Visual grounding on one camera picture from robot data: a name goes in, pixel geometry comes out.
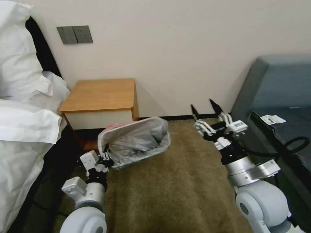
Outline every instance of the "white wall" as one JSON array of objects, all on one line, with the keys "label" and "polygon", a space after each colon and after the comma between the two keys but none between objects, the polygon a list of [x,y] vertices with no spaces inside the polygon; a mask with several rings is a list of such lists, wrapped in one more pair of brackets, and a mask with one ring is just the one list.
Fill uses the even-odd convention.
[{"label": "white wall", "polygon": [[[141,117],[230,111],[260,55],[311,52],[308,0],[20,0],[34,5],[65,80],[133,77]],[[64,45],[57,26],[89,25]]]}]

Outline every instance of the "wooden tabletop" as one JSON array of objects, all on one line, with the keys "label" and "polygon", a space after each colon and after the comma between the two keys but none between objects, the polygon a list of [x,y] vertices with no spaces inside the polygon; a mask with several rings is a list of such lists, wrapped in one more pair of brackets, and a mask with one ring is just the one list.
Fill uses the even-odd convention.
[{"label": "wooden tabletop", "polygon": [[80,80],[60,107],[65,112],[125,110],[134,106],[134,79]]}]

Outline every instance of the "white pillow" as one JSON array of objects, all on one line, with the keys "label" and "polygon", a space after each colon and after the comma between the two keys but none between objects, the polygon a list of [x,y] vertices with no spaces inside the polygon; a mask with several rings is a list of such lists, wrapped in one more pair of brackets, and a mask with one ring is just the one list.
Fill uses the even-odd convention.
[{"label": "white pillow", "polygon": [[61,117],[50,110],[0,100],[0,140],[56,144]]},{"label": "white pillow", "polygon": [[42,109],[51,110],[52,112],[61,115],[59,107],[61,106],[62,102],[67,98],[70,92],[67,88],[67,83],[61,77],[55,75],[52,72],[44,71],[43,75],[52,83],[52,96],[47,96],[45,94],[42,94],[41,92],[34,91],[30,94],[7,96],[3,97],[2,99],[31,104]]},{"label": "white pillow", "polygon": [[40,91],[52,95],[25,27],[31,6],[0,1],[0,97]]}]

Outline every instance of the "black headboard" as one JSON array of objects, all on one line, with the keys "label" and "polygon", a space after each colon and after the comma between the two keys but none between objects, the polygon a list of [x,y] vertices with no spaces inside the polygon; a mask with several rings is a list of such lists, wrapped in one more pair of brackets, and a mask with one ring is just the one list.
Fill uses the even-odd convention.
[{"label": "black headboard", "polygon": [[38,24],[32,17],[26,21],[26,28],[32,35],[32,39],[37,50],[37,58],[43,71],[51,71],[61,77],[61,73],[57,67],[49,45],[47,44]]}]

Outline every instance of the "paper tag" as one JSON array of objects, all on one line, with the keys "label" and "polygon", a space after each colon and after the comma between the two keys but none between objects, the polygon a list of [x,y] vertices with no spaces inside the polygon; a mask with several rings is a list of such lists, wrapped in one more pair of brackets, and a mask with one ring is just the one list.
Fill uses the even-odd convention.
[{"label": "paper tag", "polygon": [[277,115],[264,115],[260,117],[267,125],[280,124],[286,122],[286,120],[278,117]]}]

